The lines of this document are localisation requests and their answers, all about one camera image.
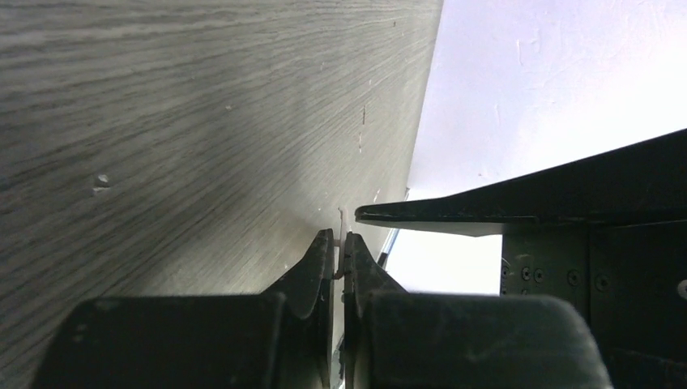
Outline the white battery cover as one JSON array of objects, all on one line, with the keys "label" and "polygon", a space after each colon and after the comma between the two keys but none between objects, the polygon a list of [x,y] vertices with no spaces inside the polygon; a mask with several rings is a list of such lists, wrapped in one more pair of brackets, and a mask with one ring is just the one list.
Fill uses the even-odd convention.
[{"label": "white battery cover", "polygon": [[340,218],[339,239],[335,242],[335,246],[339,249],[339,257],[337,260],[337,268],[333,275],[334,280],[340,280],[344,277],[346,267],[346,241],[348,233],[351,231],[347,208],[338,207],[338,211]]}]

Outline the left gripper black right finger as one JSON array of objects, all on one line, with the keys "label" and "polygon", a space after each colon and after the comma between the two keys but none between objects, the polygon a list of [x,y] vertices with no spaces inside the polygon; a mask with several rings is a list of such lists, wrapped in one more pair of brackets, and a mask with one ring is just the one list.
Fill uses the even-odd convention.
[{"label": "left gripper black right finger", "polygon": [[585,321],[550,296],[410,293],[361,235],[343,255],[348,388],[610,388]]}]

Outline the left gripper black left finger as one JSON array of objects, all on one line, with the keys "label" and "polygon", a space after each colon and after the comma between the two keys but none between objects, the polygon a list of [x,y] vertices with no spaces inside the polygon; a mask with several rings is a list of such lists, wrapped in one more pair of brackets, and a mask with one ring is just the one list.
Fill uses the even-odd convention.
[{"label": "left gripper black left finger", "polygon": [[334,238],[257,294],[102,297],[78,304],[35,388],[328,388]]}]

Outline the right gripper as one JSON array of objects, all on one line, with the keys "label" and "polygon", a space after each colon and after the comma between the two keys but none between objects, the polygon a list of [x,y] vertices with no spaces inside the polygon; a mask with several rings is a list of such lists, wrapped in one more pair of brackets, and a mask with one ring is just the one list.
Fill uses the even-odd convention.
[{"label": "right gripper", "polygon": [[686,224],[665,223],[685,218],[685,130],[447,197],[355,211],[362,224],[469,237],[629,226],[506,235],[501,251],[501,293],[573,305],[616,388],[686,385]]}]

